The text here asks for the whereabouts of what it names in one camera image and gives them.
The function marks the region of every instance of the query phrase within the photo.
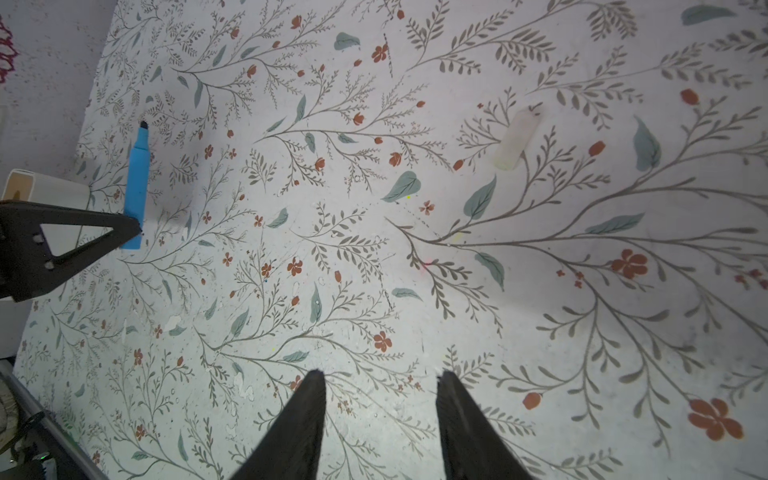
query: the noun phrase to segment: floral tablecloth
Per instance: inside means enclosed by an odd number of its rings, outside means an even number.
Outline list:
[[[15,373],[111,478],[227,477],[310,369],[320,478],[441,478],[443,369],[537,477],[766,477],[766,15],[120,0],[71,179],[120,212],[148,122],[143,245]]]

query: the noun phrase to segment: marker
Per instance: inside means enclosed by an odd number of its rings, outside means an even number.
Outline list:
[[[144,207],[147,204],[147,182],[149,181],[149,130],[147,122],[142,121],[139,135],[128,159],[128,180],[125,187],[125,207],[123,214],[139,220],[144,228]],[[131,238],[122,247],[124,250],[139,250],[141,235]]]

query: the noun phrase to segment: white eraser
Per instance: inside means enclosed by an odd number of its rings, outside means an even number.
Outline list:
[[[518,166],[520,155],[538,127],[538,116],[524,108],[509,123],[507,133],[493,153],[493,164],[499,170],[512,170]]]

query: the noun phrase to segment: blue marker body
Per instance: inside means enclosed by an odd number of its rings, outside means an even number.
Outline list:
[[[141,122],[138,138],[128,160],[124,214],[139,220],[139,225],[142,229],[144,228],[144,207],[147,204],[149,161],[149,130],[147,129],[147,124]],[[124,250],[139,250],[141,248],[141,235],[133,237],[121,248]]]

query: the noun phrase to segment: orange flower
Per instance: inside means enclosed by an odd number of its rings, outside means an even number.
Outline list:
[[[288,386],[290,387],[291,390],[293,390],[295,392],[296,389],[298,389],[299,386],[301,386],[301,377],[297,375],[296,376],[296,380],[291,382],[290,385],[288,385]]]
[[[429,212],[435,209],[435,204],[429,203],[429,200],[424,202],[424,207],[419,207],[420,212],[424,212],[425,215],[429,215]]]
[[[382,353],[386,352],[387,347],[392,348],[392,340],[386,337],[386,333],[379,332],[379,335],[373,336],[373,346],[381,350]]]
[[[523,405],[528,410],[533,410],[541,403],[541,393],[531,392],[523,399]]]
[[[141,441],[141,439],[146,434],[147,434],[147,431],[144,430],[144,426],[143,425],[139,425],[138,427],[136,427],[136,432],[134,433],[134,435],[136,435],[136,440]]]
[[[699,104],[699,95],[697,95],[696,92],[690,88],[680,92],[680,97],[683,98],[683,101],[689,105]]]
[[[373,63],[379,63],[381,60],[386,60],[386,52],[389,50],[389,46],[384,44],[383,47],[376,47],[376,50],[371,55]]]
[[[299,260],[296,261],[296,258],[293,258],[293,262],[288,264],[288,271],[290,272],[291,276],[296,276],[299,273],[301,273],[301,266],[304,264],[303,261]]]
[[[596,157],[603,151],[603,149],[605,149],[605,144],[602,141],[598,141],[596,144],[589,147],[589,156]]]
[[[629,280],[632,280],[635,275],[645,275],[648,273],[648,267],[645,264],[648,262],[648,258],[645,255],[637,254],[633,255],[632,250],[626,249],[621,251],[621,258],[617,258],[611,264],[611,268],[614,272],[622,270],[622,273]]]
[[[735,439],[744,437],[741,424],[734,419],[727,418],[728,405],[723,400],[712,399],[710,404],[695,399],[691,400],[688,405],[695,412],[688,415],[688,422],[695,427],[707,430],[707,436],[715,442],[723,438],[725,432],[728,432],[728,435]]]

